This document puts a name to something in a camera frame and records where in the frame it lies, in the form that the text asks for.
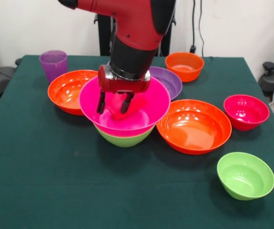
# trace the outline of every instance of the white wall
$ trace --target white wall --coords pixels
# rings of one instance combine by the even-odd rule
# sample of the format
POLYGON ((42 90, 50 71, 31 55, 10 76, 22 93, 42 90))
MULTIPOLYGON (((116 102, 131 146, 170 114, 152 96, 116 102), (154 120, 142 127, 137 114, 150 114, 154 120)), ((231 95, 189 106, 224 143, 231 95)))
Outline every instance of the white wall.
MULTIPOLYGON (((172 52, 188 51, 192 44, 192 5, 192 0, 177 0, 172 52)), ((67 9, 57 0, 0 0, 0 66, 48 49, 99 55, 93 18, 93 13, 67 9)), ((274 0, 203 0, 201 29, 205 56, 243 56, 256 78, 264 61, 274 62, 274 0)), ((201 44, 197 33, 197 54, 201 44)))

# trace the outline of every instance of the orange bowl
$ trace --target orange bowl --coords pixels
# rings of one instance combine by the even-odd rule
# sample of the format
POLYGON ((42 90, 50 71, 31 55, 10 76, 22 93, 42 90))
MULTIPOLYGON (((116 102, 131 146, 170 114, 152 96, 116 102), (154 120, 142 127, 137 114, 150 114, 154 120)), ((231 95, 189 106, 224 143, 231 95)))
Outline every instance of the orange bowl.
POLYGON ((79 96, 82 87, 98 75, 97 71, 77 70, 57 77, 48 88, 48 97, 61 110, 83 116, 79 96))
POLYGON ((199 100, 172 102, 157 129, 171 147, 190 155, 221 147, 232 132, 230 120, 220 109, 199 100))
POLYGON ((190 52, 175 52, 165 58, 166 68, 177 74, 182 82, 196 80, 203 69, 203 59, 190 52))

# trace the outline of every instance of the table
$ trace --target table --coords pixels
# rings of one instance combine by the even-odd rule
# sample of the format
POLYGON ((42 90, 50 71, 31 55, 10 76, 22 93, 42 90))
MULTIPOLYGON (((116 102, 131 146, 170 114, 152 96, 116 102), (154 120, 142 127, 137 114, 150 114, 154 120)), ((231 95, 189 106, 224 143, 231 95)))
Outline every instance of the table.
MULTIPOLYGON (((136 147, 105 141, 85 117, 56 108, 38 56, 24 56, 0 101, 0 229, 274 229, 274 190, 265 198, 231 198, 216 165, 242 151, 274 171, 274 116, 233 130, 220 149, 188 156, 155 129, 136 147)), ((93 69, 108 57, 69 56, 69 70, 93 69)), ((164 58, 153 65, 165 67, 164 58)), ((223 108, 232 94, 265 100, 243 58, 205 58, 200 77, 178 99, 223 108)))

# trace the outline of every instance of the lime green bowl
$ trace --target lime green bowl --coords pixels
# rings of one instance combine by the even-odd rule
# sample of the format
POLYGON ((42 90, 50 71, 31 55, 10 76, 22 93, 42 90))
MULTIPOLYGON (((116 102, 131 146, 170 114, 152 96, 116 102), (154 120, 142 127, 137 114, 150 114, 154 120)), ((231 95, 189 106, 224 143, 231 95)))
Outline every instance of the lime green bowl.
POLYGON ((97 130, 99 131, 99 133, 102 135, 103 138, 105 138, 107 141, 114 144, 115 146, 123 147, 123 148, 132 147, 139 144, 141 141, 146 139, 148 135, 150 135, 152 130, 155 128, 154 126, 152 129, 146 131, 145 133, 134 136, 134 137, 116 137, 103 132, 96 125, 94 126, 95 128, 97 128, 97 130))
POLYGON ((274 188, 271 168, 251 154, 226 154, 217 164, 217 173, 225 190, 238 200, 258 199, 274 188))

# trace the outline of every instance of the pink bowl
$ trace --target pink bowl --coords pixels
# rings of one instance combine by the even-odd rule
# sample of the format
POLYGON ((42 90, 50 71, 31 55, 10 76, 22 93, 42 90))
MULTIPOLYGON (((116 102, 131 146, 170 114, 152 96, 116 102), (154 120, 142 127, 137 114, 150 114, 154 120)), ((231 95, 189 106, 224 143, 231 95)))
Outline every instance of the pink bowl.
MULTIPOLYGON (((80 106, 84 115, 106 134, 118 137, 132 137, 144 134, 160 121, 170 108, 171 98, 166 87, 157 79, 143 93, 146 105, 124 120, 115 120, 105 108, 103 114, 96 112, 100 96, 98 77, 89 80, 81 90, 80 106)), ((106 93, 106 106, 113 93, 106 93)))
POLYGON ((263 101, 244 94, 228 97, 223 107, 232 126, 241 131, 256 128, 264 123, 270 114, 268 106, 263 101))

